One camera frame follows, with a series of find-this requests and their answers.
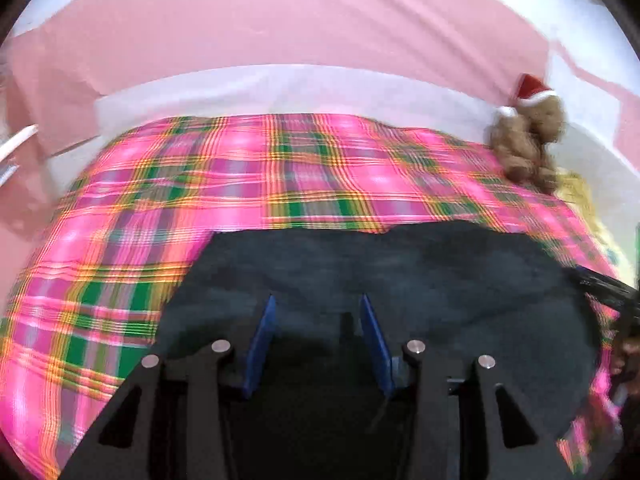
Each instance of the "teddy bear head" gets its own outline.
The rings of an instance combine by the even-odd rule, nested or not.
[[[529,120],[541,144],[557,142],[564,132],[564,108],[558,94],[540,79],[525,74],[520,79],[515,107]]]

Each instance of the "black garment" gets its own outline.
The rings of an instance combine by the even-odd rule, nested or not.
[[[596,317],[526,235],[468,222],[215,235],[165,307],[156,351],[226,337],[269,294],[278,333],[250,402],[227,409],[242,478],[393,478],[410,406],[384,406],[358,323],[366,293],[392,351],[410,338],[499,366],[557,436],[588,392]]]

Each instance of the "plaid blanket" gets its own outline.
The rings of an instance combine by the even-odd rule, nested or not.
[[[162,305],[214,232],[449,219],[526,232],[559,260],[609,267],[566,205],[500,178],[484,146],[346,115],[179,117],[105,148],[60,201],[10,297],[0,428],[54,479],[151,344]],[[606,397],[612,313],[590,398],[558,446],[577,474]]]

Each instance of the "metal bolt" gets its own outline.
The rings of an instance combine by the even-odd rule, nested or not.
[[[157,355],[149,354],[142,358],[142,365],[145,368],[153,368],[160,362],[160,358]]]
[[[217,354],[222,354],[222,352],[226,352],[230,348],[231,343],[226,339],[218,339],[217,341],[211,343],[211,349]]]
[[[493,368],[495,366],[495,359],[490,355],[481,355],[478,358],[478,364],[482,368],[487,368],[487,369]]]
[[[411,341],[409,341],[406,344],[406,347],[409,349],[409,352],[412,352],[414,354],[420,354],[420,353],[424,352],[424,350],[426,348],[424,343],[422,341],[420,341],[419,339],[411,339]]]

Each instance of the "stuffed animal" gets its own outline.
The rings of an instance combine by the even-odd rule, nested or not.
[[[509,180],[530,181],[552,194],[558,186],[556,165],[545,145],[557,142],[564,131],[560,98],[540,79],[524,74],[513,105],[498,109],[490,145]]]

